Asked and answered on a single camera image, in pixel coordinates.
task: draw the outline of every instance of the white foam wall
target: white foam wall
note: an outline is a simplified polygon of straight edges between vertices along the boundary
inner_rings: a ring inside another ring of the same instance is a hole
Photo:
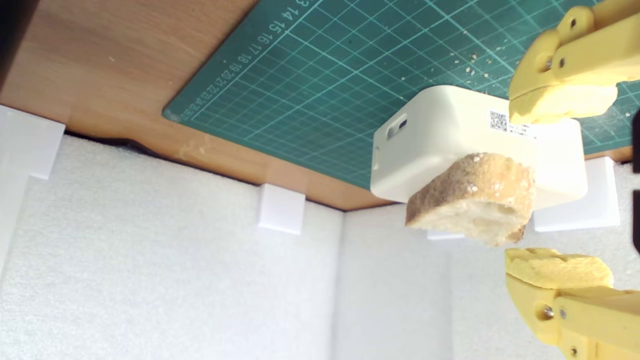
[[[330,356],[343,214],[256,225],[248,184],[65,137],[0,281],[0,359]]]
[[[632,190],[640,175],[630,165],[616,165],[620,226],[552,233],[527,228],[518,247],[550,247],[564,253],[600,257],[613,271],[614,286],[640,289],[640,256],[633,248]],[[452,250],[453,350],[463,359],[564,359],[560,351],[540,343],[523,323],[504,283],[502,249],[476,241],[447,244]]]
[[[535,233],[519,247],[550,247],[602,258],[617,288],[640,289],[631,244],[631,195],[640,175],[615,167],[621,225]],[[405,229],[404,206],[354,211],[344,222],[335,357],[348,359],[564,359],[540,343],[504,283],[504,248],[429,241]]]
[[[347,213],[334,360],[451,358],[446,251],[404,227],[404,206]]]

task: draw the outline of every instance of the label sticker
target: label sticker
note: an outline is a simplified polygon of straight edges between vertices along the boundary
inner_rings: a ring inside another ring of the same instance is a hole
[[[497,110],[489,110],[489,128],[502,131],[507,134],[536,138],[534,128],[532,126],[528,124],[512,124],[509,122],[507,114],[501,113]]]

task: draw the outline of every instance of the white plastic bracket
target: white plastic bracket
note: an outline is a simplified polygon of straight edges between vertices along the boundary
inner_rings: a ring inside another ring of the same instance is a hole
[[[620,225],[618,192],[611,158],[584,162],[587,171],[587,194],[576,201],[533,212],[537,232],[591,229]]]
[[[260,187],[258,226],[300,234],[305,212],[305,194],[272,184]]]
[[[0,105],[0,273],[30,176],[48,179],[65,125]]]

